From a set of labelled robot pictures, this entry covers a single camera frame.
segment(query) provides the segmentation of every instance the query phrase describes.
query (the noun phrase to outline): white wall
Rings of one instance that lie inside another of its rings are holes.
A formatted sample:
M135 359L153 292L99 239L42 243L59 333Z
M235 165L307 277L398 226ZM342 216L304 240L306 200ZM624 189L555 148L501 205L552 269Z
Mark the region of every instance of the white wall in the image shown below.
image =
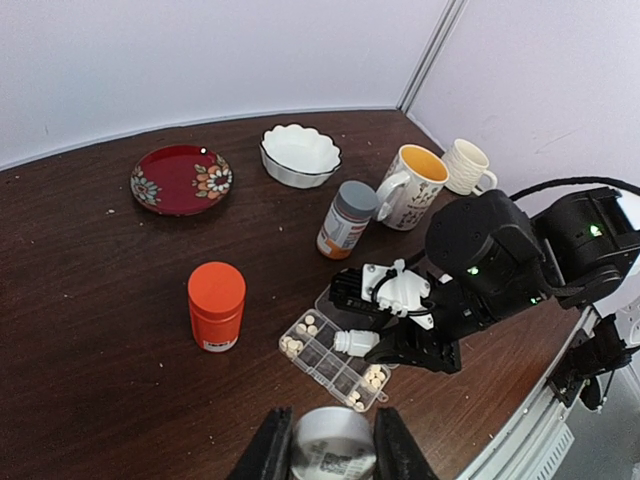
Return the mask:
M446 0L5 0L0 169L97 139L395 107Z
M575 175L640 185L640 3L469 0L409 115L443 147L477 143L508 193ZM600 307L638 294L629 278Z

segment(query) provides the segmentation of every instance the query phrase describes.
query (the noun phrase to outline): mug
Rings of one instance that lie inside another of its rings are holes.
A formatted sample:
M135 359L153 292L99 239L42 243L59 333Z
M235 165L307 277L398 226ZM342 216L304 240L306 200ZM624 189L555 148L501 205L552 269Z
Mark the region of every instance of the mug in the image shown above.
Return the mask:
M489 171L489 158L471 142L458 138L442 160L449 169L449 181L445 186L458 195L472 192L482 195L498 186L498 177ZM489 180L486 188L478 185L483 176Z
M376 220L395 230L411 230L449 180L438 156L418 145L398 150L376 194Z

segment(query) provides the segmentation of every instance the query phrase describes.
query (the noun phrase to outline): white label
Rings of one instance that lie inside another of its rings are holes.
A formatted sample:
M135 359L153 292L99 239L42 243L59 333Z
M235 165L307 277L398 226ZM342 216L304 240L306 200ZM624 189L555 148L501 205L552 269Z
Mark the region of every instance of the white label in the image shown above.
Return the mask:
M358 480L372 473L376 456L347 439L331 438L295 446L291 471L309 480Z
M229 350L231 347L233 347L236 344L237 341L238 341L237 338L232 342L224 342L224 343L211 343L211 342L207 342L206 340L203 340L202 346L208 352L220 353L220 352L225 352Z
M368 221L351 222L340 216L335 206L331 205L322 231L338 248L351 250L356 245L364 229L367 228L368 223Z

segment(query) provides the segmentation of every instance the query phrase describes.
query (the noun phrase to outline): gray lid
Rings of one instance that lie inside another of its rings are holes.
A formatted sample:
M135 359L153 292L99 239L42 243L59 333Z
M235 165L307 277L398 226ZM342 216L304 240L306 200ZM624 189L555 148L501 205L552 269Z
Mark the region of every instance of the gray lid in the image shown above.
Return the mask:
M378 196L369 185L349 180L340 185L336 204L352 217L370 217L378 208Z

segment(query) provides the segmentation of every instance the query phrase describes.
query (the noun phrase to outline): gray pill bottle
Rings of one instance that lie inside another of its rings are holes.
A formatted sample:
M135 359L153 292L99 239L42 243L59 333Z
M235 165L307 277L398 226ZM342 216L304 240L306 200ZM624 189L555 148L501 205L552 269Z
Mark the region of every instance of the gray pill bottle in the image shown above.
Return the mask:
M351 255L378 209L378 196L367 184L349 180L340 185L316 239L320 253L333 260Z

